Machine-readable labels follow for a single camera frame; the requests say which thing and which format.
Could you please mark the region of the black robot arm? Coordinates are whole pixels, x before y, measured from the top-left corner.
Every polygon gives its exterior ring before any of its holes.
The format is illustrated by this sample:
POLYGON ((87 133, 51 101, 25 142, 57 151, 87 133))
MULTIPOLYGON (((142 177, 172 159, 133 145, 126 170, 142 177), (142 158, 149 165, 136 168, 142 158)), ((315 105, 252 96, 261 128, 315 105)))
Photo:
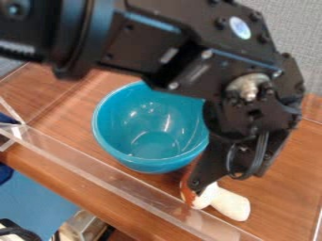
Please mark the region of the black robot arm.
POLYGON ((205 100, 210 141, 186 181, 202 193, 268 172, 303 120, 305 79, 261 11, 237 0, 0 0, 0 56, 61 79, 137 75, 205 100))

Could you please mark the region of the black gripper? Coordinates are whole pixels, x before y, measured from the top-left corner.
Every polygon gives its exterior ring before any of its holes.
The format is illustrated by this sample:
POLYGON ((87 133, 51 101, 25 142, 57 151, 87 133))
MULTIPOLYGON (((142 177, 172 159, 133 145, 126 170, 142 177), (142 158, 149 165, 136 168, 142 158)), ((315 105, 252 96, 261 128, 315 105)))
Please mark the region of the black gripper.
POLYGON ((188 185, 197 193, 229 176, 244 181, 252 176, 262 177, 284 150, 291 131, 277 131, 265 137, 242 143, 228 143, 212 138, 192 172, 188 185))

